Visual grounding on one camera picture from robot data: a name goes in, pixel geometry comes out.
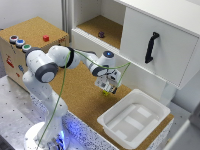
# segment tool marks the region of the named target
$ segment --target gray floor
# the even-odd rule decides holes
[[[2,60],[1,52],[0,52],[0,78],[2,78],[5,75],[6,75],[6,72],[4,69],[4,64],[3,64],[3,60]]]

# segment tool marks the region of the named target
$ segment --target yellow object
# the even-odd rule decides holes
[[[103,95],[108,96],[109,94],[110,94],[109,92],[103,90]]]

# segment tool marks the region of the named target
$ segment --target white wall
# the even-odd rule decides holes
[[[189,112],[192,112],[200,102],[200,71],[177,93],[173,102]]]
[[[36,16],[62,29],[61,0],[0,0],[0,28]]]

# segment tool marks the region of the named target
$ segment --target white cabinet top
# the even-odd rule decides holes
[[[200,5],[188,0],[115,1],[200,37]]]

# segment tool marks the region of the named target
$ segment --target cabinet door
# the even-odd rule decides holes
[[[153,60],[145,63],[153,32]],[[120,54],[156,75],[179,86],[198,38],[145,14],[127,8]]]

